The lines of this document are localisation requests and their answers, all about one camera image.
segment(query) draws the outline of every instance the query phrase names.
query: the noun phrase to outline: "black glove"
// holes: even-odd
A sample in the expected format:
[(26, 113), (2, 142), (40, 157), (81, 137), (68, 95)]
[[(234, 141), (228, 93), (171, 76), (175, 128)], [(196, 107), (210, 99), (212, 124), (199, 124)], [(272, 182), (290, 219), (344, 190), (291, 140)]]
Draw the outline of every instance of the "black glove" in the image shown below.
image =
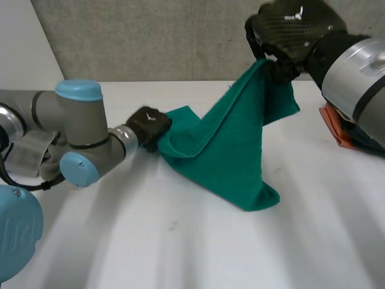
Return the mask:
[(313, 45), (325, 35), (347, 33), (345, 22), (323, 0), (275, 0), (264, 4), (245, 24), (257, 60), (274, 55), (263, 70), (275, 82), (287, 83), (305, 72)]

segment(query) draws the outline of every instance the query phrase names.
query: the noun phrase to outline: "green cloth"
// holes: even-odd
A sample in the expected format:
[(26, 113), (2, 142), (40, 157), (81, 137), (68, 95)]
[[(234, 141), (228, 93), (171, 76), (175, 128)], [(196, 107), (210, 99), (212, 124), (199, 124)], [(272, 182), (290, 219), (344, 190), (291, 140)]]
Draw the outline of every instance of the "green cloth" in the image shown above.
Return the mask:
[(262, 182), (262, 126), (299, 111), (290, 84), (263, 77), (265, 61), (246, 71), (202, 119), (189, 107), (169, 112), (173, 124), (158, 141), (174, 170), (246, 211), (280, 200)]

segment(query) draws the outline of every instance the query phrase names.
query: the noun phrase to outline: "white table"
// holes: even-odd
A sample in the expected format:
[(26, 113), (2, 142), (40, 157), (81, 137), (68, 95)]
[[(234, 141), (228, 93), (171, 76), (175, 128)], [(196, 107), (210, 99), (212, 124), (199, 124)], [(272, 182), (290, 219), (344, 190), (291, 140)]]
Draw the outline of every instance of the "white table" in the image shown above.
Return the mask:
[[(104, 83), (109, 126), (143, 104), (200, 116), (230, 82)], [(385, 288), (385, 161), (337, 146), (312, 82), (264, 129), (282, 201), (245, 213), (139, 151), (97, 184), (37, 193), (45, 233), (3, 289)]]

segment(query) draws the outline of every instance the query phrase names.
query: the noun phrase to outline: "orange object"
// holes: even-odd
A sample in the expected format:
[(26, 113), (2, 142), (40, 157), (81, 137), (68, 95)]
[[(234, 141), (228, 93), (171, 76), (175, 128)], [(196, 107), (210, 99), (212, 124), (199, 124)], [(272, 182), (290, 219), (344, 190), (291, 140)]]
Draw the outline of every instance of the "orange object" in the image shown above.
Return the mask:
[(338, 145), (347, 149), (355, 149), (350, 141), (350, 136), (345, 134), (341, 128), (338, 112), (330, 104), (321, 107), (319, 112)]

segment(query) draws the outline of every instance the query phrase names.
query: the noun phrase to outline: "cable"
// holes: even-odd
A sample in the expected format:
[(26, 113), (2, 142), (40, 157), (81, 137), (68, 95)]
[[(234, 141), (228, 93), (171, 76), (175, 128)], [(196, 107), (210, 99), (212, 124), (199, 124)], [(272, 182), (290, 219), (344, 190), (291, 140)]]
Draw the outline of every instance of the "cable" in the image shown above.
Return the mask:
[(15, 187), (20, 187), (28, 191), (39, 191), (39, 190), (49, 190), (51, 187), (60, 184), (63, 182), (64, 176), (60, 173), (58, 176), (56, 176), (51, 181), (42, 182), (40, 185), (22, 185), (17, 182), (15, 182), (10, 175), (7, 172), (7, 169), (5, 168), (4, 158), (0, 154), (0, 178), (6, 182), (8, 185), (12, 185)]
[(10, 144), (10, 146), (9, 146), (9, 148), (8, 148), (8, 150), (7, 150), (7, 152), (6, 152), (5, 155), (3, 156), (4, 162), (7, 160), (8, 156), (10, 155), (10, 153), (11, 153), (11, 151), (12, 151), (12, 149), (13, 149), (13, 145), (14, 145), (13, 143)]

